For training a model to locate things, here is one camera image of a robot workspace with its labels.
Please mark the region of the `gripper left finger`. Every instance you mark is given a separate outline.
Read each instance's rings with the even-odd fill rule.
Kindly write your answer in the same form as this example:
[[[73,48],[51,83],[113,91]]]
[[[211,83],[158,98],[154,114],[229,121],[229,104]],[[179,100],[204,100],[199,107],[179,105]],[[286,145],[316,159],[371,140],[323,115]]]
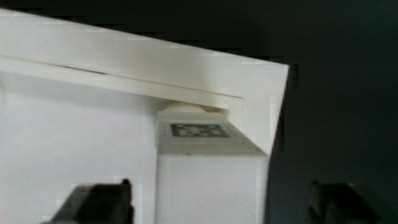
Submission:
[[[78,185],[51,219],[42,224],[133,224],[133,185]]]

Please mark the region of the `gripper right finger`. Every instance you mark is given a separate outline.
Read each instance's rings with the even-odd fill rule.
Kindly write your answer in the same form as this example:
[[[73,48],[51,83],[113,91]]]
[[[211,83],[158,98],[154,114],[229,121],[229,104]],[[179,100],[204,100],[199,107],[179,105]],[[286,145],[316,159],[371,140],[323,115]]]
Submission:
[[[398,224],[398,213],[367,187],[312,181],[305,224]]]

